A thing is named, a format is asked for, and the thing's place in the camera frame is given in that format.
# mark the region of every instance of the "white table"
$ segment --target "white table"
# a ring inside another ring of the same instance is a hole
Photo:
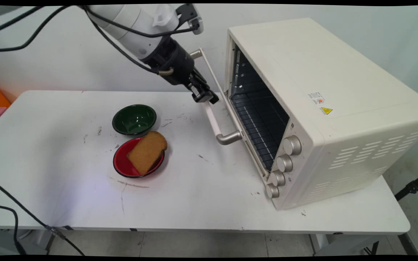
[[[153,130],[169,144],[162,166],[139,179],[112,166],[131,137],[111,121],[131,104],[154,108]],[[234,131],[222,103],[214,113],[224,134]],[[410,228],[383,177],[276,210],[245,145],[219,145],[189,92],[27,91],[0,118],[0,185],[44,223],[73,229],[399,235]],[[17,211],[20,228],[42,229],[2,192],[0,205]],[[0,228],[13,225],[12,214],[0,210]]]

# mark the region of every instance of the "black cable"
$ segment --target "black cable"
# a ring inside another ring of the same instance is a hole
[[[24,49],[26,48],[32,41],[33,39],[35,39],[35,37],[38,35],[38,33],[40,33],[40,31],[43,29],[43,27],[45,27],[45,25],[54,17],[56,16],[58,13],[60,13],[62,10],[64,10],[65,8],[68,8],[70,5],[63,5],[62,7],[58,8],[57,10],[55,10],[51,15],[48,16],[48,18],[46,18],[43,23],[41,23],[41,25],[36,29],[35,33],[32,34],[32,36],[30,36],[30,38],[28,38],[28,40],[21,46],[17,46],[17,47],[10,47],[10,48],[0,48],[0,51],[16,51],[16,50],[20,50],[20,49]]]
[[[14,245],[15,245],[15,248],[17,249],[17,251],[19,252],[19,254],[27,254],[25,252],[25,249],[22,247],[22,245],[17,240],[17,228],[19,227],[19,218],[17,217],[17,213],[12,208],[8,208],[8,207],[5,207],[5,206],[0,206],[0,208],[2,208],[3,210],[9,210],[10,212],[12,212],[12,214],[14,214],[14,219],[15,219]]]
[[[93,22],[93,20],[90,21],[93,23],[94,27],[96,28],[96,30],[98,30],[98,32],[112,45],[114,46],[117,51],[119,51],[121,54],[123,54],[123,56],[125,56],[127,59],[129,59],[132,63],[136,64],[137,66],[140,66],[142,69],[145,69],[146,71],[149,71],[150,73],[155,73],[155,74],[159,74],[159,71],[154,70],[154,69],[150,69],[146,66],[144,66],[143,64],[139,63],[138,61],[135,61],[133,58],[130,57],[130,55],[128,55],[126,52],[124,52],[118,45],[116,45],[104,32],[103,30],[101,30],[101,28],[99,28],[99,26]]]
[[[78,251],[82,256],[84,256],[85,254],[83,254],[82,251],[80,251],[80,249],[78,249],[70,240],[68,240],[60,231],[58,231],[56,228],[53,228],[51,226],[46,225],[45,223],[41,222],[41,220],[39,220],[35,215],[32,214],[32,212],[30,212],[28,209],[26,209],[17,199],[15,199],[9,192],[7,192],[7,190],[5,190],[3,187],[0,186],[0,190],[7,195],[11,200],[13,200],[19,207],[21,207],[25,212],[27,212],[27,214],[29,214],[35,221],[37,221],[40,225],[42,225],[44,228],[46,228],[47,230],[49,230],[51,233],[53,233],[55,236],[59,236],[60,238],[62,238],[63,240],[67,241],[67,243],[69,243],[71,246],[73,246],[73,248],[75,248],[76,251]]]
[[[35,13],[36,11],[40,10],[41,8],[43,8],[43,6],[41,6],[41,7],[34,7],[34,8],[32,8],[32,9],[28,10],[27,12],[22,13],[22,14],[21,14],[21,15],[19,15],[18,17],[14,18],[14,19],[12,19],[12,20],[10,20],[10,21],[6,22],[6,23],[3,23],[2,25],[0,25],[0,31],[1,31],[2,29],[4,29],[4,28],[6,28],[6,27],[10,26],[10,25],[13,25],[13,24],[17,23],[18,21],[20,21],[20,20],[22,20],[23,18],[25,18],[25,17],[27,17],[27,16],[31,15],[32,13]]]
[[[32,214],[28,209],[26,209],[17,199],[15,199],[7,190],[0,186],[0,190],[7,195],[11,200],[13,200],[21,209],[23,209],[27,214],[29,214],[36,222],[40,223],[43,227],[46,226],[45,223],[41,222],[35,215]]]
[[[70,242],[70,240],[68,238],[64,238],[65,241],[67,241],[67,243],[69,243],[73,248],[75,248],[76,251],[78,251],[80,253],[80,255],[85,256],[85,254],[83,254],[83,252],[77,248],[77,246],[75,246],[72,242]]]
[[[126,27],[126,26],[124,26],[124,25],[121,25],[121,24],[116,23],[116,22],[114,22],[114,21],[112,21],[112,20],[109,20],[108,18],[105,18],[105,17],[103,17],[103,16],[101,16],[101,15],[99,15],[99,14],[97,14],[97,13],[93,12],[93,11],[90,9],[90,7],[89,7],[89,6],[87,6],[87,5],[82,5],[82,8],[83,8],[83,9],[84,9],[87,13],[90,13],[90,14],[91,14],[91,15],[93,15],[94,17],[99,18],[100,20],[103,20],[104,22],[108,22],[108,23],[110,23],[111,25],[115,25],[115,26],[117,26],[118,28],[122,28],[123,30],[129,31],[129,32],[132,32],[132,33],[136,33],[136,34],[138,34],[138,35],[141,35],[141,36],[144,36],[144,37],[148,37],[148,38],[161,37],[161,36],[165,36],[165,35],[172,35],[172,34],[176,34],[176,33],[187,33],[187,32],[196,31],[196,30],[199,28],[199,25],[197,25],[197,26],[193,26],[192,28],[188,28],[188,29],[182,29],[182,30],[176,30],[176,31],[169,31],[169,32],[164,32],[164,33],[156,33],[156,34],[147,34],[147,33],[143,33],[143,32],[140,32],[140,31],[133,30],[133,29],[128,28],[128,27]]]

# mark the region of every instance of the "oven door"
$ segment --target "oven door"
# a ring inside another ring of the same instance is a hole
[[[247,136],[247,130],[245,129],[242,122],[239,120],[239,117],[237,116],[237,113],[235,111],[233,104],[228,99],[228,91],[224,91],[222,87],[220,86],[219,81],[217,81],[214,71],[212,71],[212,68],[202,48],[199,48],[198,50],[193,51],[190,55],[191,55],[191,58],[193,59],[196,59],[199,57],[202,57],[204,59],[206,65],[209,68],[210,74],[212,75],[212,78],[214,78],[214,81],[217,87],[219,88],[219,91],[221,94],[220,96],[222,96],[222,99],[219,100],[219,102],[222,101],[225,103],[227,110],[229,111],[229,114],[232,117],[232,120],[237,129],[235,132],[232,132],[226,135],[222,134],[219,124],[217,123],[217,120],[214,116],[214,112],[212,110],[210,103],[204,102],[204,108],[209,118],[209,122],[212,126],[212,130],[214,131],[214,135],[216,136],[216,140],[222,145],[228,145],[238,140],[242,140],[242,142],[245,143],[249,151],[249,154],[251,155],[259,173],[261,174],[262,180],[264,180],[264,183],[266,183],[267,179],[269,178],[270,172],[264,167],[264,163],[262,162],[262,159],[258,155],[256,147],[254,147],[254,144],[252,143],[251,139]]]

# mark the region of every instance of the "brown bread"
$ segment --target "brown bread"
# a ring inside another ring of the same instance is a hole
[[[135,169],[141,175],[146,174],[154,162],[167,150],[167,141],[159,132],[149,132],[131,152],[127,154]]]

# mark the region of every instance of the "red plate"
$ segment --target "red plate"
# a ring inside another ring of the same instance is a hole
[[[144,177],[153,173],[162,164],[164,160],[164,152],[162,152],[161,157],[158,160],[156,160],[154,165],[146,174],[141,175],[140,173],[138,173],[131,161],[127,158],[127,154],[133,150],[133,148],[138,144],[138,142],[141,139],[142,138],[129,140],[117,149],[116,154],[114,154],[113,165],[118,174],[121,174],[122,176],[129,178]]]

